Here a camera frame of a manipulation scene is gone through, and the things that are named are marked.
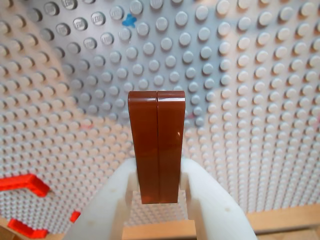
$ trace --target red mark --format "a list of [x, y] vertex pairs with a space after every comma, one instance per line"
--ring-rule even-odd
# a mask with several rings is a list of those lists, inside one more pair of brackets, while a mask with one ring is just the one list
[[82, 129], [92, 129], [93, 127], [94, 127], [93, 124], [90, 124], [90, 125], [82, 124], [82, 125], [81, 125], [81, 128], [82, 128]]
[[187, 119], [193, 119], [194, 117], [195, 115], [192, 112], [186, 116]]
[[30, 239], [44, 239], [48, 234], [46, 229], [33, 230], [31, 227], [14, 218], [10, 220], [8, 227]]
[[26, 174], [0, 179], [0, 191], [27, 188], [38, 197], [45, 197], [50, 188], [36, 175]]
[[319, 115], [318, 115], [318, 118], [317, 118], [317, 120], [316, 120], [316, 123], [314, 124], [314, 128], [316, 129], [316, 128], [319, 126], [319, 124], [320, 124], [320, 113], [319, 113]]
[[74, 222], [78, 219], [78, 217], [80, 216], [80, 214], [81, 214], [81, 212], [79, 212], [79, 211], [74, 211], [74, 212], [72, 213], [71, 217], [70, 217], [70, 221], [74, 223]]

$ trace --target white plastic holder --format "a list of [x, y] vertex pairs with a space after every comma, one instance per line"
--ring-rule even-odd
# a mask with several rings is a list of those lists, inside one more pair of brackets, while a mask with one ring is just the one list
[[[257, 240], [245, 213], [198, 163], [181, 159], [180, 188], [186, 192], [188, 218], [198, 240]], [[63, 240], [121, 240], [129, 218], [137, 165], [126, 160], [96, 194]]]

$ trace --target brown lego piece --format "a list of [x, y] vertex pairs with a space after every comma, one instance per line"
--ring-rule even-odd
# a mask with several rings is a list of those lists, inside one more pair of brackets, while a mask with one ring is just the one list
[[186, 98], [184, 91], [157, 92], [160, 203], [177, 203]]
[[143, 204], [159, 203], [157, 92], [128, 94], [137, 174]]

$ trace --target red lego brick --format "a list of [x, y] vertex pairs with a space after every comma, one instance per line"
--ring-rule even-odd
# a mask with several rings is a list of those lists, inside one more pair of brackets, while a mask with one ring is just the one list
[[28, 188], [38, 197], [45, 197], [50, 188], [36, 175], [26, 174], [0, 179], [0, 191]]
[[30, 239], [44, 239], [48, 231], [46, 229], [33, 230], [31, 227], [23, 224], [21, 221], [12, 218], [8, 223], [8, 227]]
[[80, 214], [81, 214], [81, 212], [79, 212], [79, 211], [74, 211], [74, 212], [72, 213], [71, 217], [70, 217], [70, 221], [74, 223], [74, 222], [78, 219], [78, 217], [80, 216]]

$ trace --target blue mark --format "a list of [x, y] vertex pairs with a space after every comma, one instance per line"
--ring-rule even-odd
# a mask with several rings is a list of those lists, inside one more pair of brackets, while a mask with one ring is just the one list
[[132, 16], [131, 13], [128, 13], [126, 16], [126, 19], [122, 22], [122, 25], [126, 26], [126, 27], [131, 26], [131, 27], [135, 28], [136, 21], [137, 21], [137, 18], [135, 16]]

